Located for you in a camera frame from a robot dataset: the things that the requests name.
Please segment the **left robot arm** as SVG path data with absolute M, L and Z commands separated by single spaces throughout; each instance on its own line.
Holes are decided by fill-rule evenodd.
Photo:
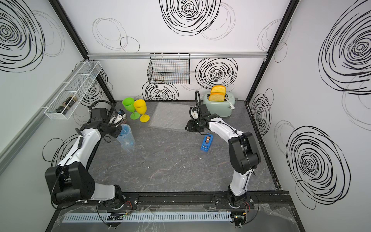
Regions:
M 68 205 L 85 201 L 105 202 L 114 210 L 125 204 L 125 197 L 118 185 L 96 183 L 88 169 L 99 144 L 106 135 L 117 138 L 121 131 L 124 113 L 115 111 L 113 116 L 104 108 L 90 110 L 90 119 L 76 129 L 77 140 L 67 155 L 45 172 L 45 179 L 54 205 Z

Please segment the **blue plastic wine glass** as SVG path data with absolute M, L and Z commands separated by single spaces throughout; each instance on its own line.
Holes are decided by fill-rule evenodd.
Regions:
M 123 124 L 121 125 L 122 127 L 122 130 L 119 134 L 119 136 L 117 137 L 117 140 L 120 142 L 120 144 L 124 147 L 124 146 L 134 146 L 135 144 L 135 139 L 134 139 L 134 136 L 132 134 L 132 130 L 131 130 L 131 127 L 127 124 Z

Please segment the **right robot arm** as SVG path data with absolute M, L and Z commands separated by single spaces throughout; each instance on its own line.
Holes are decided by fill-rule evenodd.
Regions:
M 261 163 L 253 134 L 235 129 L 217 114 L 211 114 L 205 104 L 191 107 L 189 114 L 191 119 L 185 130 L 198 133 L 208 130 L 228 144 L 234 173 L 227 190 L 227 198 L 231 207 L 238 208 L 246 199 L 248 183 Z

